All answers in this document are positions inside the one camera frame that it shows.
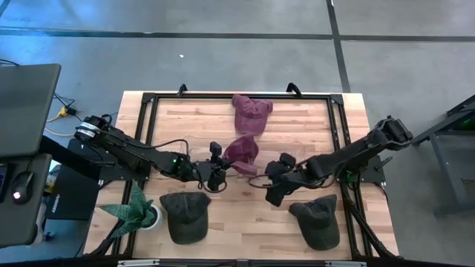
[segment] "green plant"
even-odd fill
[[[145,195],[136,182],[132,183],[130,205],[102,205],[100,208],[125,223],[114,231],[111,238],[121,237],[143,226],[150,226],[154,214],[151,212],[153,200],[146,201]]]

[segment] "black cap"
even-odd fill
[[[180,192],[160,197],[168,213],[168,231],[176,244],[198,242],[208,234],[208,205],[211,199],[203,192]]]
[[[297,218],[305,242],[315,250],[328,250],[340,243],[335,216],[336,195],[320,197],[307,203],[293,203],[289,212]]]

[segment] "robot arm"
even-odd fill
[[[158,151],[157,146],[145,145],[124,134],[123,131],[107,122],[104,117],[86,117],[76,128],[74,137],[92,148],[104,148],[129,171],[140,172],[148,163],[151,163],[163,176],[181,182],[208,182],[210,192],[218,191],[219,185],[225,182],[226,169],[231,165],[230,162],[219,157],[221,147],[216,142],[210,144],[211,160],[191,162],[188,151],[187,154]]]
[[[332,154],[311,156],[298,164],[289,154],[281,154],[278,162],[272,161],[266,168],[266,174],[272,181],[267,188],[266,200],[279,206],[285,195],[302,186],[320,188],[332,174],[342,181],[342,175],[357,173],[381,151],[406,148],[412,138],[412,133],[400,119],[389,116],[378,122],[368,135]]]

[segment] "concrete floor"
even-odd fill
[[[475,2],[334,0],[340,34],[473,36]],[[325,0],[11,0],[0,27],[164,33],[331,34]],[[56,92],[81,116],[118,111],[124,90],[283,90],[342,92],[333,40],[132,39],[0,36],[0,58],[63,66]],[[475,42],[342,42],[351,91],[363,93],[374,125],[391,114],[414,134],[475,93]],[[54,102],[50,116],[60,104]],[[70,133],[77,119],[50,127]],[[52,136],[67,145],[68,139]],[[385,168],[400,254],[412,260],[475,265],[475,214],[436,220],[451,202],[430,144],[398,153]],[[72,257],[84,225],[65,231],[61,255],[0,250],[0,262]]]

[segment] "wooden table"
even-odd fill
[[[134,136],[140,110],[142,91],[126,91],[117,119],[117,127]],[[363,97],[359,93],[345,93],[344,107],[351,140],[362,138],[369,131]],[[277,160],[281,152],[297,157],[333,152],[330,123],[325,101],[273,100],[274,111],[269,116],[265,132],[256,138],[260,153],[255,165],[263,173],[266,164]],[[145,141],[150,114],[145,117],[142,141]],[[223,149],[240,136],[234,128],[235,109],[230,99],[162,99],[158,105],[152,144],[185,138],[191,147],[192,160],[209,158],[209,143],[216,141]],[[169,151],[183,151],[181,145],[170,145]],[[228,171],[228,188],[212,198],[209,209],[209,232],[204,240],[191,245],[177,245],[171,241],[168,226],[150,231],[138,231],[134,246],[137,258],[247,258],[274,260],[346,260],[350,259],[347,228],[338,184],[327,188],[298,189],[286,196],[281,207],[264,199],[266,191],[250,187],[246,178]],[[120,203],[124,182],[112,182],[103,188],[96,202],[85,252],[94,250],[105,238],[117,219],[97,208],[99,205]],[[145,185],[148,199],[166,212],[159,197],[178,191],[198,191],[196,182],[182,183],[152,171]],[[328,194],[337,194],[336,217],[340,229],[340,244],[329,251],[312,250],[301,236],[297,220],[287,211],[293,202],[307,202]],[[383,193],[374,185],[361,185],[364,209],[369,225],[380,240],[394,254],[397,245],[390,213]],[[358,248],[363,251],[361,232],[355,222]],[[121,250],[127,238],[122,239]]]

